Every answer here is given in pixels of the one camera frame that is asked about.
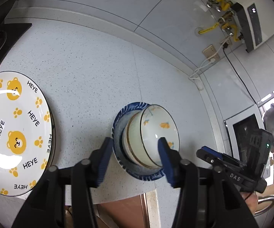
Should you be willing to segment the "person's right hand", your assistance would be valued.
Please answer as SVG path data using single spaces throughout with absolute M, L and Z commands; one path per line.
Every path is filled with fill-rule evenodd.
M 258 196 L 256 192 L 240 192 L 240 195 L 245 200 L 250 212 L 254 215 L 258 206 Z

